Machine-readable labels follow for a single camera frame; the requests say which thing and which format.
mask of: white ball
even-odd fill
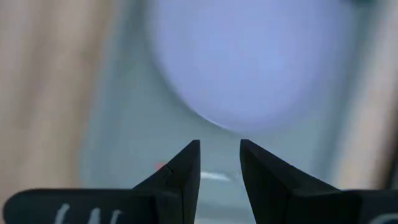
[[[151,0],[160,72],[189,108],[246,133],[308,106],[341,68],[354,10],[340,0]]]

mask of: white stripe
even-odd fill
[[[201,179],[211,179],[211,180],[231,181],[231,179],[224,174],[217,174],[217,173],[205,172],[205,171],[200,172],[200,178]]]
[[[65,218],[65,214],[69,210],[69,204],[64,203],[61,208],[57,211],[57,216],[55,216],[54,224],[63,224],[63,219]]]

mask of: red spot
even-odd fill
[[[166,163],[160,162],[160,163],[156,164],[155,168],[156,168],[156,170],[160,170],[160,168],[162,168],[164,165],[166,165]]]

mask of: wooden surface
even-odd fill
[[[336,183],[342,189],[379,189],[392,162],[398,121],[398,1],[377,1],[379,13],[364,51],[363,81],[340,147]]]
[[[79,185],[111,3],[0,0],[1,203],[20,189]]]

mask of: black plastic tool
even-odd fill
[[[258,224],[398,223],[395,190],[338,190],[241,141],[243,180]],[[200,143],[192,141],[132,190],[28,190],[4,207],[7,224],[193,224]]]
[[[338,190],[241,141],[243,180],[258,224],[398,223],[398,192]]]
[[[28,190],[6,202],[3,216],[7,224],[193,224],[199,184],[194,140],[133,189]]]

